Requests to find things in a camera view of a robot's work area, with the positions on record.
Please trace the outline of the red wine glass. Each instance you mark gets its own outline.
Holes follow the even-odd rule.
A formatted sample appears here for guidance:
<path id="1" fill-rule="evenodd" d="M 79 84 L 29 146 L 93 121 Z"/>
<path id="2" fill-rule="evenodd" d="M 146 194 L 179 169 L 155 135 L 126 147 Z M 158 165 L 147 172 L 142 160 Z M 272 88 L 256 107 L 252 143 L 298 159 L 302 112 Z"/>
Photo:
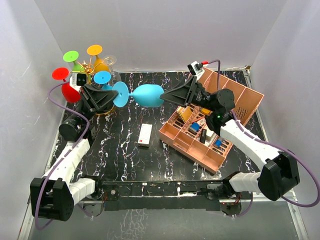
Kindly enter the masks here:
<path id="1" fill-rule="evenodd" d="M 63 81 L 65 84 L 61 87 L 62 95 L 68 103 L 76 103 L 81 99 L 80 93 L 67 83 L 66 78 L 69 76 L 70 72 L 65 67 L 56 68 L 52 72 L 52 78 L 57 81 Z"/>

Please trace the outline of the blue wine glass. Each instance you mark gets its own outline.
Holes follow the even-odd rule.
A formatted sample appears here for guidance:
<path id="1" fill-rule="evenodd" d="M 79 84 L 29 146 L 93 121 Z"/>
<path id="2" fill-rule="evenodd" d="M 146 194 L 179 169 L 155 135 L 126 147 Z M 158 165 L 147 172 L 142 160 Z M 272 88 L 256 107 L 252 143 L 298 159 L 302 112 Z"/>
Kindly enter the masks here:
<path id="1" fill-rule="evenodd" d="M 118 108 L 124 107 L 130 97 L 133 98 L 138 105 L 147 108 L 158 108 L 164 102 L 160 96 L 165 91 L 157 84 L 143 84 L 129 93 L 127 85 L 124 82 L 119 81 L 112 87 L 112 90 L 117 92 L 113 104 Z"/>
<path id="2" fill-rule="evenodd" d="M 93 80 L 96 84 L 101 86 L 101 90 L 112 90 L 113 87 L 109 85 L 110 80 L 112 79 L 112 75 L 108 71 L 99 71 L 93 77 Z"/>

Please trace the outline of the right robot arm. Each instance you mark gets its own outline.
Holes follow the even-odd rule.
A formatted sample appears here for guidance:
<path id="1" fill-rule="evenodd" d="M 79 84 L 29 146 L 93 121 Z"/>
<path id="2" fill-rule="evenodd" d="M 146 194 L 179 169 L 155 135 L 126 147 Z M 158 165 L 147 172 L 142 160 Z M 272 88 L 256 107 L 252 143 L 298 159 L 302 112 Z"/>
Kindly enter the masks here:
<path id="1" fill-rule="evenodd" d="M 205 117 L 208 128 L 228 140 L 247 155 L 259 168 L 256 173 L 234 173 L 224 180 L 223 194 L 233 199 L 240 192 L 262 193 L 276 201 L 300 183 L 297 161 L 292 153 L 264 143 L 233 115 L 235 96 L 223 88 L 209 93 L 195 76 L 160 95 L 165 102 L 186 107 L 189 104 L 212 113 Z"/>

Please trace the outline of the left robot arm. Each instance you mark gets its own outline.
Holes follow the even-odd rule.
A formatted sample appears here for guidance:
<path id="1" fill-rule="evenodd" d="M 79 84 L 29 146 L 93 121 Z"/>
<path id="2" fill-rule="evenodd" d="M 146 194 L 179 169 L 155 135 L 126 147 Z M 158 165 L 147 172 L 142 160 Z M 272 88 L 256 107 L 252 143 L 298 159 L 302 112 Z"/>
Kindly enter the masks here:
<path id="1" fill-rule="evenodd" d="M 90 119 L 97 113 L 112 108 L 118 96 L 115 88 L 100 89 L 85 84 L 79 90 L 81 99 L 75 110 L 63 106 L 70 118 L 59 126 L 66 145 L 54 164 L 42 177 L 30 183 L 32 215 L 49 221 L 67 221 L 74 207 L 89 196 L 93 200 L 103 195 L 102 185 L 92 177 L 83 177 L 72 183 L 72 176 L 82 158 L 95 140 L 95 127 Z"/>

